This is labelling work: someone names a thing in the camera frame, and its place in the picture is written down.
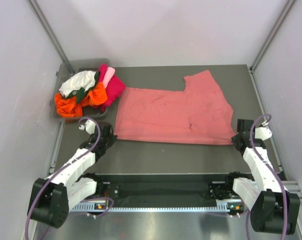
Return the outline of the salmon pink t shirt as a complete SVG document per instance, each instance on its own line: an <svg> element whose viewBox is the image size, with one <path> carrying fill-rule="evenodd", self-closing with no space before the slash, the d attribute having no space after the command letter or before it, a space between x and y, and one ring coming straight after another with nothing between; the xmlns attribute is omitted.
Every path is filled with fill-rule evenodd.
<svg viewBox="0 0 302 240"><path fill-rule="evenodd" d="M182 91L128 87L115 120L121 140L231 145L233 108L209 70L184 77Z"/></svg>

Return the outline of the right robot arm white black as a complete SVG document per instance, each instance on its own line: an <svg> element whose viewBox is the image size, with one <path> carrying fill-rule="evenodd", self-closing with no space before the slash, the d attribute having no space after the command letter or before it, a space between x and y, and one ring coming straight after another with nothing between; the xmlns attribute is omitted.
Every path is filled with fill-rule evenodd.
<svg viewBox="0 0 302 240"><path fill-rule="evenodd" d="M237 134L231 141L249 166L253 179L235 177L224 185L230 198L239 196L249 210L249 220L255 232L280 234L296 231L301 201L287 190L275 172L264 143L272 137L268 121L257 125L249 119L238 119Z"/></svg>

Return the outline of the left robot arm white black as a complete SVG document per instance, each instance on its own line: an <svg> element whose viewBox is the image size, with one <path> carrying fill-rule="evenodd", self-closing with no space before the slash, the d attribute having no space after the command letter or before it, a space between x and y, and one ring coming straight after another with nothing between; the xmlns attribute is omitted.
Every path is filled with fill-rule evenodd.
<svg viewBox="0 0 302 240"><path fill-rule="evenodd" d="M98 209L107 207L103 179L86 171L113 146L117 136L109 122L90 118L86 118L79 129L88 133L88 140L55 173L34 182L27 211L29 219L57 229L66 221L69 212L82 202L102 198Z"/></svg>

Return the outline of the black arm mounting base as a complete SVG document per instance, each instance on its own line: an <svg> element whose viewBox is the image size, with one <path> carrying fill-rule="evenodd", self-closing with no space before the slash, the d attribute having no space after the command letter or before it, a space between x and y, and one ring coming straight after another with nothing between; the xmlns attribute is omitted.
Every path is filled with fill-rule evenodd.
<svg viewBox="0 0 302 240"><path fill-rule="evenodd" d="M227 173L97 174L96 195L109 197L119 208L207 207L217 200L236 199Z"/></svg>

